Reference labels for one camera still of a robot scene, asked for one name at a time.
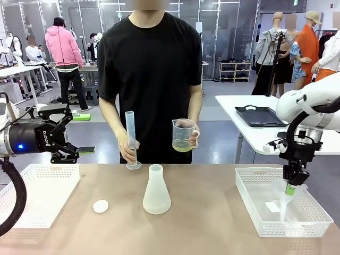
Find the black pants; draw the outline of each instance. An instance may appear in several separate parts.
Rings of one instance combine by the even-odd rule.
[[[61,92],[62,92],[62,103],[70,104],[69,85],[70,85],[70,81],[72,81],[76,96],[78,97],[80,108],[82,110],[87,109],[87,104],[84,98],[81,78],[80,78],[78,69],[75,69],[69,73],[62,73],[58,71],[58,76],[59,76]]]
[[[269,84],[272,65],[263,65],[261,70],[259,70],[261,65],[259,63],[256,64],[257,68],[257,80],[255,84],[255,88],[253,89],[252,95],[266,95],[268,87],[271,86]]]

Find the pink hoodie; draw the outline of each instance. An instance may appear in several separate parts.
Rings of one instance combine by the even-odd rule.
[[[83,67],[78,45],[71,32],[54,25],[47,29],[45,40],[57,66],[78,64]]]

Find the white round cap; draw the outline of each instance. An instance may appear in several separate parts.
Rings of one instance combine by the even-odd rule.
[[[108,209],[108,202],[106,200],[98,200],[93,204],[93,210],[98,213],[102,214],[106,212]]]

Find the white plastic tray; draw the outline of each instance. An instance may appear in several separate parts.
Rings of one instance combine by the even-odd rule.
[[[21,176],[27,188],[25,210],[14,228],[50,228],[79,182],[79,164],[31,164]],[[0,223],[16,200],[13,183],[0,192]]]
[[[266,202],[278,203],[272,180],[283,178],[282,168],[235,168],[236,186],[260,237],[322,237],[332,218],[307,191],[298,194],[287,206],[284,221]]]

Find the black tray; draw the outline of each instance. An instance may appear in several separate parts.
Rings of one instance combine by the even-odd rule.
[[[276,116],[275,111],[269,107],[247,105],[235,107],[235,109],[248,126],[254,128],[281,128],[287,126]]]

